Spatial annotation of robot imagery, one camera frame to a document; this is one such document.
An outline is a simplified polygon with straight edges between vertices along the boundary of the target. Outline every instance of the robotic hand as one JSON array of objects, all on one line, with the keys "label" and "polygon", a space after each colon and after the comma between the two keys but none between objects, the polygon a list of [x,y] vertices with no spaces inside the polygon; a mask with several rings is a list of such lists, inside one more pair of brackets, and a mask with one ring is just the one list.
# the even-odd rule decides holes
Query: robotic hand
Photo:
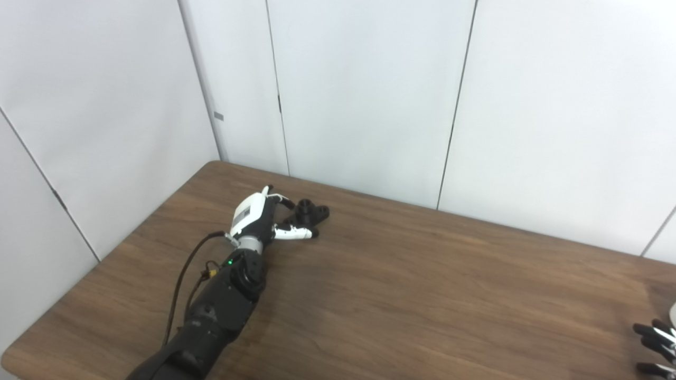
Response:
[{"label": "robotic hand", "polygon": [[[315,226],[329,217],[326,206],[316,207],[308,199],[296,206],[281,194],[271,194],[272,185],[251,194],[235,210],[230,233],[209,234],[197,245],[181,272],[180,287],[190,259],[204,241],[222,236],[235,250],[209,279],[206,288],[187,306],[183,327],[168,341],[171,325],[162,348],[139,365],[127,380],[202,380],[221,351],[240,334],[265,289],[264,248],[275,239],[310,239],[319,235]],[[274,222],[277,204],[294,210],[282,223]],[[177,293],[174,294],[169,320],[173,319]]]},{"label": "robotic hand", "polygon": [[[641,335],[641,344],[644,347],[662,355],[669,364],[676,366],[676,330],[659,319],[652,320],[652,326],[635,323],[634,332]],[[646,375],[664,377],[667,380],[676,380],[676,369],[654,363],[637,363],[636,369]]]}]

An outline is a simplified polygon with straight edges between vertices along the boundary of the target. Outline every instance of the panel seam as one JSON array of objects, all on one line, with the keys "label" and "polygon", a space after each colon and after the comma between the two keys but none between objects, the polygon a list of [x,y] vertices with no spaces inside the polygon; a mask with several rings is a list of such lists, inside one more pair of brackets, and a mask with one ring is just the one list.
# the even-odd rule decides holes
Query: panel seam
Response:
[{"label": "panel seam", "polygon": [[657,240],[657,238],[660,236],[660,234],[662,233],[662,230],[665,229],[665,227],[667,226],[667,224],[669,223],[669,221],[673,218],[674,214],[676,214],[676,206],[674,206],[674,208],[671,209],[671,212],[669,212],[669,215],[667,215],[667,218],[665,219],[665,221],[662,223],[662,225],[660,226],[660,228],[657,229],[657,232],[655,232],[655,235],[652,236],[652,239],[648,242],[648,244],[646,245],[646,247],[643,249],[643,252],[641,252],[641,254],[640,254],[641,257],[645,257],[645,255],[646,255],[646,254],[648,253],[648,251],[650,250],[650,247],[652,247],[652,244],[653,244],[653,243]]},{"label": "panel seam", "polygon": [[99,256],[94,251],[94,248],[92,248],[91,244],[89,243],[89,240],[87,240],[87,237],[85,237],[85,234],[82,232],[82,229],[80,228],[78,223],[73,218],[73,215],[71,215],[70,211],[68,210],[68,207],[65,207],[66,204],[60,198],[60,195],[57,195],[58,192],[56,191],[56,189],[54,189],[54,186],[52,186],[51,182],[47,178],[47,175],[45,175],[45,172],[43,171],[43,169],[40,167],[40,165],[38,165],[38,162],[35,160],[35,157],[33,156],[33,154],[30,152],[30,150],[28,150],[26,143],[21,138],[21,135],[19,135],[19,132],[17,132],[16,128],[14,128],[14,124],[11,123],[11,120],[9,120],[9,116],[7,116],[7,114],[5,113],[5,110],[3,110],[2,107],[0,107],[0,115],[2,115],[5,118],[5,120],[7,121],[7,124],[11,128],[12,132],[14,132],[14,135],[16,136],[16,138],[21,143],[21,146],[24,148],[24,150],[28,154],[28,157],[30,157],[30,160],[33,162],[33,165],[35,165],[35,167],[38,169],[38,172],[40,172],[40,175],[42,176],[42,178],[47,183],[47,186],[49,186],[49,189],[52,191],[52,194],[57,198],[57,200],[60,200],[60,202],[59,202],[60,206],[66,212],[66,215],[68,215],[70,222],[75,226],[75,229],[78,231],[78,233],[82,237],[82,240],[84,240],[84,243],[89,248],[89,251],[91,252],[91,254],[94,255],[94,258],[96,259],[96,261],[101,262],[101,258],[99,258]]},{"label": "panel seam", "polygon": [[289,148],[287,148],[287,133],[284,129],[284,113],[282,112],[282,99],[279,93],[279,78],[277,76],[277,60],[274,54],[274,40],[272,39],[272,22],[270,21],[270,7],[268,0],[265,0],[265,13],[268,16],[268,32],[270,33],[270,49],[272,50],[272,67],[274,68],[274,84],[277,87],[277,101],[279,103],[279,119],[282,123],[282,137],[284,140],[284,155],[287,159],[287,173],[291,176],[291,167],[289,165]]},{"label": "panel seam", "polygon": [[193,57],[193,65],[195,65],[195,72],[197,73],[197,81],[199,82],[199,89],[201,89],[202,97],[204,98],[204,105],[206,107],[207,116],[209,117],[209,124],[211,124],[212,133],[214,134],[214,142],[216,143],[216,151],[218,152],[218,158],[221,161],[229,162],[228,154],[225,152],[225,148],[220,146],[220,141],[218,139],[218,127],[216,126],[216,122],[214,121],[214,112],[216,110],[214,110],[211,103],[209,102],[209,93],[207,91],[207,87],[205,84],[204,74],[202,73],[202,70],[200,70],[199,59],[197,59],[197,54],[195,53],[196,48],[195,46],[193,46],[194,38],[191,36],[190,30],[188,28],[186,11],[183,9],[181,0],[176,0],[176,2],[178,3],[178,12],[180,13],[181,21],[183,22],[183,30],[185,31],[185,36],[186,39],[188,40],[188,48],[190,49],[190,54]]},{"label": "panel seam", "polygon": [[469,54],[469,45],[470,42],[472,41],[472,31],[474,29],[474,19],[475,16],[477,15],[477,5],[479,4],[479,0],[475,0],[474,2],[474,9],[472,10],[472,21],[470,22],[469,26],[469,34],[467,36],[467,46],[465,47],[465,56],[462,61],[462,71],[460,72],[460,83],[458,84],[458,96],[456,97],[456,106],[455,109],[453,110],[453,120],[451,121],[451,134],[448,137],[448,146],[446,147],[446,159],[443,162],[443,172],[441,173],[441,184],[439,186],[439,197],[437,198],[437,210],[439,209],[439,205],[441,203],[441,192],[443,191],[443,182],[446,178],[446,166],[448,166],[448,156],[451,152],[451,141],[453,140],[453,130],[456,127],[456,116],[458,115],[458,104],[460,103],[460,92],[462,91],[462,81],[464,80],[464,72],[465,68],[467,66],[467,55]]}]

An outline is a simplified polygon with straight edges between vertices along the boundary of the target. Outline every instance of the white robotic hand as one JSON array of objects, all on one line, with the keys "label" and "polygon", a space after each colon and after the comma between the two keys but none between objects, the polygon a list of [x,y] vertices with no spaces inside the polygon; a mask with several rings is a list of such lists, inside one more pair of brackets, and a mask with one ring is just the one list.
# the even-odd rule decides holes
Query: white robotic hand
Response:
[{"label": "white robotic hand", "polygon": [[[314,228],[329,217],[326,206],[316,207],[310,200],[303,199],[296,206],[284,195],[273,193],[272,185],[265,186],[260,193],[251,194],[237,206],[233,226],[228,239],[239,246],[243,239],[256,239],[263,246],[274,239],[311,239],[319,235]],[[277,224],[273,221],[276,205],[293,210],[294,215]]]}]

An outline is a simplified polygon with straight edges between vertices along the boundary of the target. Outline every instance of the white wall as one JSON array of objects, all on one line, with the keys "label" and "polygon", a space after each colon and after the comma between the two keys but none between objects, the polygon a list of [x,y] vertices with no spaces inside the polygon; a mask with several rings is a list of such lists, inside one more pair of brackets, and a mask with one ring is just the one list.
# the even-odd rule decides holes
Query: white wall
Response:
[{"label": "white wall", "polygon": [[291,176],[436,207],[473,0],[270,0]]},{"label": "white wall", "polygon": [[0,51],[0,106],[99,257],[218,159],[175,1],[5,1]]},{"label": "white wall", "polygon": [[265,0],[180,2],[225,159],[289,174]]},{"label": "white wall", "polygon": [[674,19],[481,0],[439,209],[640,254],[676,204]]},{"label": "white wall", "polygon": [[1,356],[97,261],[2,114],[0,162]]},{"label": "white wall", "polygon": [[669,214],[664,228],[656,236],[644,257],[676,264],[676,208]]}]

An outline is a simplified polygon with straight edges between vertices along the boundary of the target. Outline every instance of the black object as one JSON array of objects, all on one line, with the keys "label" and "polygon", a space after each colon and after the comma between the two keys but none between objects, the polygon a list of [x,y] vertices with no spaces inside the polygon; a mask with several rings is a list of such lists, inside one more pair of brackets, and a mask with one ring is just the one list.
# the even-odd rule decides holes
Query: black object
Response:
[{"label": "black object", "polygon": [[667,380],[676,379],[676,373],[667,366],[661,366],[654,363],[636,363],[636,369],[646,375],[655,375],[664,377]]},{"label": "black object", "polygon": [[676,348],[676,345],[674,344],[674,341],[665,337],[663,334],[660,334],[658,331],[664,332],[662,329],[659,329],[657,327],[653,326],[646,326],[646,325],[641,325],[640,323],[634,323],[633,324],[633,330],[635,333],[642,335],[644,337],[649,337],[652,338],[656,341],[658,341],[660,344],[662,344],[665,347],[668,348]]},{"label": "black object", "polygon": [[183,327],[127,380],[202,380],[240,334],[265,289],[261,255],[237,249],[188,310]]},{"label": "black object", "polygon": [[309,199],[301,199],[293,209],[293,215],[284,219],[285,224],[312,228],[329,217],[329,208],[315,206]]},{"label": "black object", "polygon": [[669,362],[669,364],[676,364],[676,356],[669,351],[666,347],[664,347],[659,340],[654,339],[652,337],[642,337],[641,338],[641,344],[645,347],[648,348],[649,350],[653,350],[657,352],[658,354],[662,355],[662,357]]},{"label": "black object", "polygon": [[660,329],[669,335],[674,335],[673,329],[666,323],[662,322],[659,319],[652,320],[652,326],[656,329]]}]

